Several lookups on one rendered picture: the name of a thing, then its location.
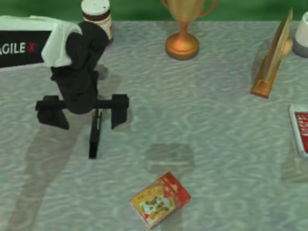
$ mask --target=brown jar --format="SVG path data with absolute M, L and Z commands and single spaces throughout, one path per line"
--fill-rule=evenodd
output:
M 111 20 L 109 0 L 83 0 L 81 9 L 84 20 L 99 25 L 107 33 L 110 44 L 114 37 L 114 25 Z

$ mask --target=red x logo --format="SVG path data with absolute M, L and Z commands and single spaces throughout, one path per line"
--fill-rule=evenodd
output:
M 28 52 L 30 52 L 30 53 L 35 52 L 35 43 L 34 42 L 29 42 Z

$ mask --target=red calculator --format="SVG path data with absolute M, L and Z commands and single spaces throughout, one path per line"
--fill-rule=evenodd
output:
M 291 105 L 289 115 L 298 152 L 308 157 L 308 105 Z

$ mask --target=trophy stem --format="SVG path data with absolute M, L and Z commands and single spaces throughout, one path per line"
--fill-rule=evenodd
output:
M 166 41 L 166 53 L 173 59 L 188 60 L 199 52 L 199 42 L 187 32 L 188 22 L 180 22 L 180 31 Z

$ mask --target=tabletop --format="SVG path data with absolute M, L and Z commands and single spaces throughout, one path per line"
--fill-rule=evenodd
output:
M 99 91 L 127 93 L 130 116 L 111 130 L 104 113 L 97 160 L 90 114 L 65 112 L 69 131 L 38 123 L 35 102 L 59 94 L 47 68 L 0 73 L 0 231 L 147 230 L 128 201 L 167 171 L 192 199 L 157 230 L 306 231 L 287 108 L 308 101 L 308 61 L 290 54 L 269 99 L 250 94 L 278 24 L 192 23 L 200 52 L 181 62 L 164 51 L 176 22 L 116 22 Z

